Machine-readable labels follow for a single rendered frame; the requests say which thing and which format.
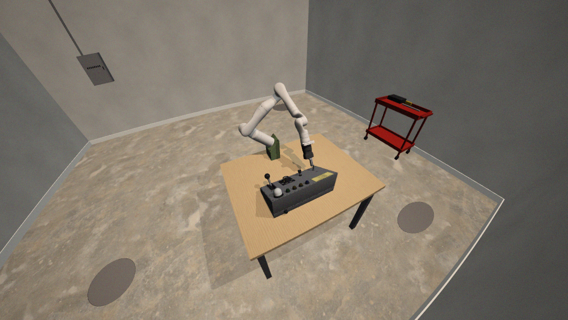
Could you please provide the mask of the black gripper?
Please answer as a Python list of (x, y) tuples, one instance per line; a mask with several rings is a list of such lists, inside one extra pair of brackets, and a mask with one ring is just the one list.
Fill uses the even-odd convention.
[(310, 140), (309, 137), (306, 138), (300, 138), (300, 143), (301, 143), (301, 148), (302, 148), (302, 153), (303, 153), (303, 158), (305, 160), (309, 160), (310, 162), (310, 166), (313, 167), (313, 158), (314, 154), (312, 152), (312, 143), (315, 143), (314, 140)]

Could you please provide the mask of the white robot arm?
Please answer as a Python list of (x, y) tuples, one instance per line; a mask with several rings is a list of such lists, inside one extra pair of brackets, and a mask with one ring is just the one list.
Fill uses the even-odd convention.
[(293, 118), (296, 118), (294, 121), (294, 125), (299, 133), (300, 139), (304, 139), (309, 137), (308, 130), (304, 129), (303, 127), (308, 124), (307, 118), (302, 114), (297, 106), (294, 104), (292, 99), (290, 98), (286, 87), (283, 83), (278, 82), (274, 86), (274, 94), (271, 98), (266, 101), (263, 101), (254, 111), (253, 117), (248, 123), (241, 123), (238, 127), (239, 132), (244, 137), (250, 137), (252, 140), (255, 140), (267, 147), (271, 147), (274, 144), (274, 138), (271, 136), (257, 130), (257, 125), (262, 121), (264, 117), (271, 111), (272, 108), (282, 100), (286, 105), (287, 110), (291, 114)]

